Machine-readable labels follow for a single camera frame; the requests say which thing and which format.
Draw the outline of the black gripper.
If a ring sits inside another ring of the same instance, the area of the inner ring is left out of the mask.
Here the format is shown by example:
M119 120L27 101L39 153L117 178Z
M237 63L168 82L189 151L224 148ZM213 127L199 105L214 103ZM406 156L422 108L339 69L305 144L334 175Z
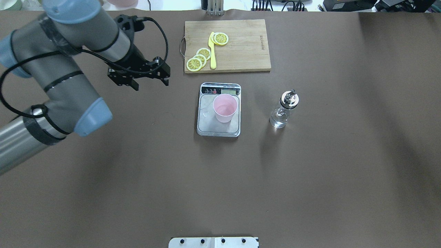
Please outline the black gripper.
M138 78L161 80L169 86L170 66L160 56L148 61L136 45L130 45L128 53L119 61L107 63L107 76L116 85L130 86L135 91L139 90Z

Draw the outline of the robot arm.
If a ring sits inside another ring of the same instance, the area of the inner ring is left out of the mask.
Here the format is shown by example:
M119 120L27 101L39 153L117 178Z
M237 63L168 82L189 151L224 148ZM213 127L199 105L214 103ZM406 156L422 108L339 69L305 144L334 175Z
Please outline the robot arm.
M73 56L93 55L108 66L107 76L118 86L139 89L137 78L168 85L171 69L165 58L144 58L134 33L150 17L112 18L97 0L44 0L44 13L1 40L1 84L13 73L34 78L49 100L19 111L1 96L16 117L1 128L1 174L64 140L87 136L112 120L112 113Z

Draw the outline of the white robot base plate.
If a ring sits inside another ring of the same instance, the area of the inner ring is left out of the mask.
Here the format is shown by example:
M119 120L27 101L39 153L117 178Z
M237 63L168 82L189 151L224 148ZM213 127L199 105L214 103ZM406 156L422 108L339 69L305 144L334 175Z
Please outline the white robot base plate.
M258 237L175 237L169 248L259 248Z

